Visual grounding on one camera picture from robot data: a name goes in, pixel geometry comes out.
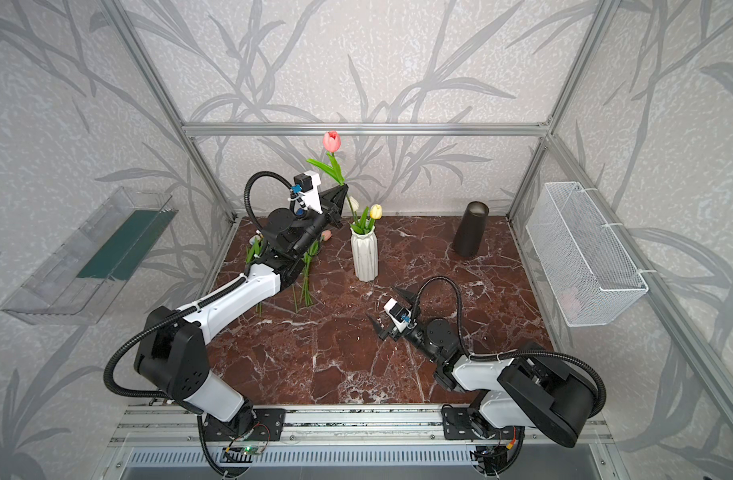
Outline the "white cream tulip flower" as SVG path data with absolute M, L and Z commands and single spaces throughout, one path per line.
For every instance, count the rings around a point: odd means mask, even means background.
M 350 222 L 350 226 L 352 226 L 353 230 L 356 230 L 356 228 L 358 228 L 358 221 L 360 221 L 360 204 L 358 204 L 358 200 L 356 200 L 356 198 L 348 195 L 348 207 L 350 208 L 350 212 L 352 212 L 352 222 Z

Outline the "yellow tulip flower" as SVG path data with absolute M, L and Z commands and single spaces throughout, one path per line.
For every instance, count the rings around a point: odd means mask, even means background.
M 358 228 L 360 228 L 360 234 L 366 235 L 374 230 L 377 220 L 382 218 L 382 206 L 379 204 L 373 204 L 370 208 L 364 210 L 360 221 L 358 221 Z

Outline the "pink tulip flower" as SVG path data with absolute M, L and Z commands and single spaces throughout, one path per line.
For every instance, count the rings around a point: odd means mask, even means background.
M 336 159 L 336 152 L 342 147 L 342 138 L 336 131 L 328 131 L 324 134 L 324 140 L 322 140 L 324 150 L 326 150 L 326 156 L 330 160 L 330 163 L 324 164 L 324 162 L 308 159 L 308 163 L 314 167 L 320 168 L 326 175 L 330 176 L 338 185 L 346 184 L 346 178 L 342 173 L 342 168 Z M 357 234 L 360 234 L 360 228 L 354 230 Z

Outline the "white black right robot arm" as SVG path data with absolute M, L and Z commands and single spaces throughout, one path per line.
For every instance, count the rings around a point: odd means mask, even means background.
M 419 296 L 398 289 L 384 305 L 389 322 L 370 322 L 381 340 L 405 340 L 434 366 L 433 377 L 451 392 L 473 392 L 466 407 L 441 410 L 447 440 L 502 440 L 517 443 L 535 428 L 548 440 L 572 448 L 586 421 L 606 402 L 601 377 L 586 362 L 527 342 L 516 350 L 474 355 L 459 330 L 443 318 L 419 320 Z

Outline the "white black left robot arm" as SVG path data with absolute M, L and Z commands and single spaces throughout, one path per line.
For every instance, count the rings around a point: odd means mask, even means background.
M 236 435 L 254 424 L 250 400 L 212 372 L 208 344 L 242 314 L 296 283 L 310 247 L 328 226 L 340 225 L 346 197 L 348 186 L 336 186 L 320 194 L 320 213 L 300 217 L 288 208 L 274 210 L 262 230 L 266 246 L 244 273 L 188 306 L 152 312 L 134 359 L 134 370 L 156 386 L 151 398 L 206 414 Z

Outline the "white ribbed ceramic vase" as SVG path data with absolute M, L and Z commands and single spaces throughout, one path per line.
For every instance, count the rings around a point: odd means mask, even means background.
M 378 243 L 375 232 L 368 234 L 352 232 L 350 245 L 356 277 L 362 282 L 372 282 L 378 276 Z

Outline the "black cylindrical vase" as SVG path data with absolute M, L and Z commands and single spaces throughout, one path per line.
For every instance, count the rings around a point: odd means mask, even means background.
M 466 206 L 452 242 L 457 255 L 470 258 L 478 254 L 488 216 L 489 208 L 483 202 L 472 201 Z

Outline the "bundled tulip bouquet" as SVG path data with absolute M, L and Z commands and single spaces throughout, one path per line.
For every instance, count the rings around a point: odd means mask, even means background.
M 322 243 L 328 242 L 332 238 L 332 232 L 330 230 L 324 230 L 318 240 L 314 241 L 308 251 L 304 253 L 304 269 L 302 269 L 302 303 L 306 307 L 314 305 L 312 294 L 310 293 L 310 270 L 312 270 L 312 263 L 314 259 L 320 253 Z

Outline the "light blue tulip flower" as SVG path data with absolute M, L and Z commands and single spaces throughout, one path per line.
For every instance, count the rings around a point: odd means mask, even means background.
M 244 269 L 244 273 L 246 275 L 250 275 L 252 263 L 254 263 L 256 259 L 260 258 L 262 251 L 264 251 L 264 238 L 260 232 L 256 232 L 256 234 L 250 238 L 250 247 L 246 250 L 246 269 Z

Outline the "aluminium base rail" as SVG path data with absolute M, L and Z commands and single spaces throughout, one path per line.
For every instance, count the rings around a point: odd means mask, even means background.
M 442 445 L 459 427 L 443 425 L 439 404 L 290 405 L 282 420 L 260 413 L 260 444 L 282 446 Z M 108 442 L 122 446 L 196 446 L 196 416 L 176 406 L 126 409 Z

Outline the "clear plastic wall tray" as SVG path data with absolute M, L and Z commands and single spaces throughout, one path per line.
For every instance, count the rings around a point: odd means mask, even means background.
M 120 187 L 3 304 L 30 325 L 94 325 L 178 214 L 174 196 Z

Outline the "aluminium frame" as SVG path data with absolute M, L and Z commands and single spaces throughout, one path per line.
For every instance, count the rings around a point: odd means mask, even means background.
M 463 136 L 463 137 L 536 137 L 538 148 L 530 160 L 530 164 L 521 180 L 512 207 L 519 208 L 523 202 L 528 185 L 534 180 L 537 170 L 546 154 L 555 156 L 562 171 L 572 180 L 585 188 L 589 198 L 603 216 L 613 222 L 619 217 L 597 190 L 595 182 L 588 176 L 577 157 L 570 151 L 557 132 L 557 128 L 568 112 L 569 104 L 576 96 L 582 77 L 588 70 L 592 57 L 598 52 L 602 40 L 606 38 L 612 24 L 612 18 L 620 4 L 617 1 L 598 1 L 592 13 L 592 20 L 579 48 L 579 52 L 570 67 L 566 82 L 558 96 L 556 106 L 544 122 L 537 123 L 204 123 L 189 124 L 176 112 L 174 100 L 166 91 L 160 74 L 154 68 L 130 14 L 119 1 L 104 1 L 100 11 L 104 23 L 108 26 L 126 48 L 128 56 L 144 83 L 162 108 L 164 118 L 168 122 L 166 129 L 174 134 L 174 142 L 180 146 L 190 163 L 213 196 L 216 196 L 220 208 L 228 220 L 236 218 L 236 210 L 228 201 L 228 196 L 216 182 L 216 176 L 210 171 L 206 160 L 202 158 L 194 137 L 196 136 L 314 136 L 326 131 L 338 130 L 353 136 Z M 630 231 L 619 228 L 618 238 L 623 248 L 630 254 L 632 262 L 649 270 L 651 282 L 648 302 L 659 319 L 660 324 L 671 338 L 684 361 L 701 383 L 704 392 L 711 398 L 716 410 L 723 416 L 726 424 L 733 432 L 733 376 L 727 370 L 717 353 L 708 345 L 707 340 L 698 333 L 695 324 L 682 306 L 678 303 L 673 291 L 667 286 L 660 272 L 653 268 L 651 260 L 640 250 Z

